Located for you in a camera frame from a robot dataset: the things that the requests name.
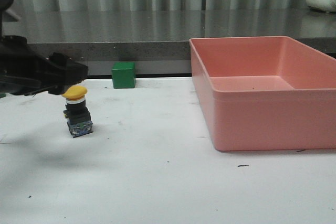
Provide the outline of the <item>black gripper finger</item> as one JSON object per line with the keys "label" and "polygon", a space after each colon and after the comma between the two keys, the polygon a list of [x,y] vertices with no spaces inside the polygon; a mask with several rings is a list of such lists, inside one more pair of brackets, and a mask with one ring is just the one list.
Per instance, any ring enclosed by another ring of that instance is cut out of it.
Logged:
{"label": "black gripper finger", "polygon": [[88,67],[73,61],[70,57],[54,52],[48,61],[47,70],[48,92],[64,94],[71,86],[80,83],[88,76]]}

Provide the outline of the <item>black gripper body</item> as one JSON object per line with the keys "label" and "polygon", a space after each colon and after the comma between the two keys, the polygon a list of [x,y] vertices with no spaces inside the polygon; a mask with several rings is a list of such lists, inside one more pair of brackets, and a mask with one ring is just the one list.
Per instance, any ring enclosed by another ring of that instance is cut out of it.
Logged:
{"label": "black gripper body", "polygon": [[47,58],[33,52],[22,36],[1,33],[1,94],[33,95],[50,89]]}

